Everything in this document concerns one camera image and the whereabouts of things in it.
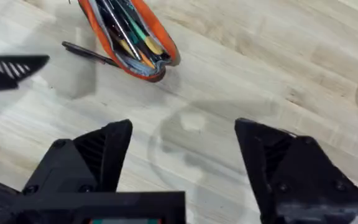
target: pencil case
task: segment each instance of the pencil case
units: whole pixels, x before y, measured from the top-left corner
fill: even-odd
[[[125,72],[157,82],[164,76],[167,65],[179,63],[175,43],[143,0],[78,2],[109,55],[107,60],[111,59]]]

